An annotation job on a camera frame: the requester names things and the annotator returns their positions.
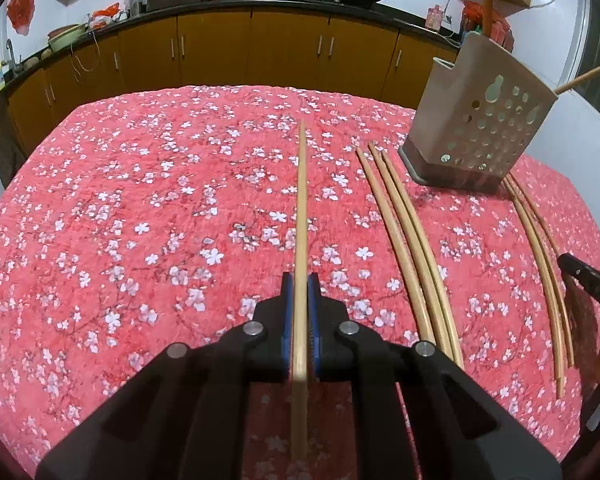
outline countertop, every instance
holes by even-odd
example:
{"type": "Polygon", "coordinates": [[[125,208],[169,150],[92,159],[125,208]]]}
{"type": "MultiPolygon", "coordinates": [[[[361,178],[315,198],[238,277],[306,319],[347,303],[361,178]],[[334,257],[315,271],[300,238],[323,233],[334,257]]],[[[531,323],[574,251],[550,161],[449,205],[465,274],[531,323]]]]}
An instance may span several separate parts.
{"type": "MultiPolygon", "coordinates": [[[[359,6],[343,4],[341,2],[338,3],[334,0],[203,0],[195,4],[168,7],[166,9],[146,12],[122,22],[112,23],[111,25],[100,28],[94,32],[86,32],[75,41],[73,48],[75,50],[76,48],[93,41],[93,35],[95,35],[96,38],[100,38],[106,36],[107,34],[117,32],[122,28],[133,27],[135,25],[139,25],[144,22],[150,22],[152,20],[158,20],[160,18],[167,18],[169,16],[176,16],[178,14],[187,14],[202,10],[231,9],[239,7],[282,7],[287,9],[313,10],[338,16],[347,16],[349,18],[365,20],[376,25],[395,28],[401,32],[417,34],[430,41],[440,43],[450,50],[458,50],[442,36],[446,36],[453,41],[459,41],[459,34],[455,34],[446,28],[442,28],[440,34],[428,30],[424,28],[425,19],[420,16],[416,16],[415,14],[405,12],[404,10],[382,4],[372,4],[369,8],[363,8],[359,6]]],[[[59,57],[70,52],[70,49],[70,46],[65,47],[46,59],[41,60],[32,68],[20,72],[16,77],[13,77],[11,76],[11,73],[8,73],[6,75],[7,83],[3,92],[6,92],[7,94],[12,92],[20,85],[20,83],[29,77],[29,75],[34,73],[39,68],[44,68],[45,66],[51,65],[59,57]]]]}
{"type": "MultiPolygon", "coordinates": [[[[351,319],[411,345],[403,276],[355,147],[387,150],[445,284],[466,372],[559,458],[580,431],[600,307],[572,307],[576,367],[555,399],[538,268],[503,189],[418,186],[397,154],[413,110],[346,94],[184,86],[76,108],[0,199],[0,436],[33,473],[47,451],[168,344],[246,322],[292,270],[298,128],[308,267],[351,319]]],[[[571,182],[513,173],[562,251],[600,269],[600,231],[571,182]]],[[[350,389],[310,386],[307,478],[355,475],[350,389]]],[[[288,469],[288,391],[251,390],[245,478],[288,469]]]]}

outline basket base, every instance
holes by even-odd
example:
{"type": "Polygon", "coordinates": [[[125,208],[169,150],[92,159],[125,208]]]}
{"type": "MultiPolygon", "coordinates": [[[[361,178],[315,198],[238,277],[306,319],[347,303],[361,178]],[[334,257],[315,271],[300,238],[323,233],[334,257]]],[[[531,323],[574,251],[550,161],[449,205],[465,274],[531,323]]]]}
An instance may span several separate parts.
{"type": "Polygon", "coordinates": [[[451,189],[464,189],[465,191],[494,194],[502,182],[502,179],[498,176],[459,170],[451,166],[429,164],[416,146],[409,140],[409,137],[407,137],[404,144],[398,149],[398,154],[413,181],[421,186],[448,187],[451,189]]]}

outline cabinet door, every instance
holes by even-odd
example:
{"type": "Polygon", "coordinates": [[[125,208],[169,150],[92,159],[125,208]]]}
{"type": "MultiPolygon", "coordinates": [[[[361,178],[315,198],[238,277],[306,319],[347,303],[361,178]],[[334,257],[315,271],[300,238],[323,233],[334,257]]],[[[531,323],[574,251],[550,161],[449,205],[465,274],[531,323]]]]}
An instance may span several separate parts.
{"type": "Polygon", "coordinates": [[[332,18],[320,60],[320,89],[379,99],[396,30],[332,18]]]}
{"type": "Polygon", "coordinates": [[[326,56],[328,28],[325,15],[254,10],[247,84],[317,89],[318,61],[326,56]]]}
{"type": "Polygon", "coordinates": [[[56,125],[44,70],[34,72],[11,94],[9,110],[28,156],[56,125]]]}
{"type": "Polygon", "coordinates": [[[120,70],[118,36],[98,39],[74,53],[74,63],[80,71],[82,100],[92,103],[125,92],[120,70]]]}
{"type": "Polygon", "coordinates": [[[454,61],[456,53],[423,38],[401,34],[382,88],[381,100],[417,109],[434,57],[454,61]]]}
{"type": "Polygon", "coordinates": [[[244,84],[250,21],[251,10],[178,16],[182,84],[244,84]]]}
{"type": "Polygon", "coordinates": [[[46,82],[53,101],[56,124],[82,104],[82,88],[70,54],[45,68],[46,82]]]}
{"type": "Polygon", "coordinates": [[[143,23],[118,33],[125,91],[180,86],[176,17],[143,23]]]}

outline table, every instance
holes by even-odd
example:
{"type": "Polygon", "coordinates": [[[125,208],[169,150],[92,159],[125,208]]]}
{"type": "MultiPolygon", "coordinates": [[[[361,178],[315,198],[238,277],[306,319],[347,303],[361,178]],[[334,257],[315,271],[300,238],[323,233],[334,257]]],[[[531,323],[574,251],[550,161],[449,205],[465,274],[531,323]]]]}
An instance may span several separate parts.
{"type": "MultiPolygon", "coordinates": [[[[395,151],[413,115],[266,86],[140,92],[71,113],[0,200],[0,437],[26,471],[169,343],[215,341],[277,293],[294,260],[300,120],[309,270],[326,293],[385,339],[417,340],[354,153],[375,140],[438,259],[467,373],[563,456],[600,307],[573,314],[578,367],[556,400],[541,283],[511,202],[414,184],[395,151]]],[[[527,156],[514,172],[560,247],[600,269],[600,232],[568,179],[527,156]]],[[[347,384],[311,387],[305,463],[288,464],[288,388],[257,384],[250,403],[245,478],[355,478],[347,384]]]]}

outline pink floral tablecloth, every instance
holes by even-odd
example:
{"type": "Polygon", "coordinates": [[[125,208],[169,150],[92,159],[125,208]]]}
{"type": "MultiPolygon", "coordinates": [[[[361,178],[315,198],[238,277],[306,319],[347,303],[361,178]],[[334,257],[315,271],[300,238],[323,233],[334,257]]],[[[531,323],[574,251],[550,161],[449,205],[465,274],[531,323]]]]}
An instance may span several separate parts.
{"type": "MultiPolygon", "coordinates": [[[[78,108],[0,200],[0,437],[33,473],[45,453],[174,341],[252,316],[294,261],[298,124],[308,136],[309,264],[350,316],[400,344],[416,327],[354,147],[404,175],[448,289],[467,372],[557,457],[578,435],[600,308],[574,313],[578,367],[555,399],[538,270],[502,191],[414,184],[396,148],[414,111],[343,94],[184,87],[78,108]]],[[[565,177],[515,173],[565,251],[600,269],[600,232],[565,177]]],[[[310,455],[288,462],[288,391],[253,387],[247,479],[356,476],[346,384],[312,387],[310,455]]]]}

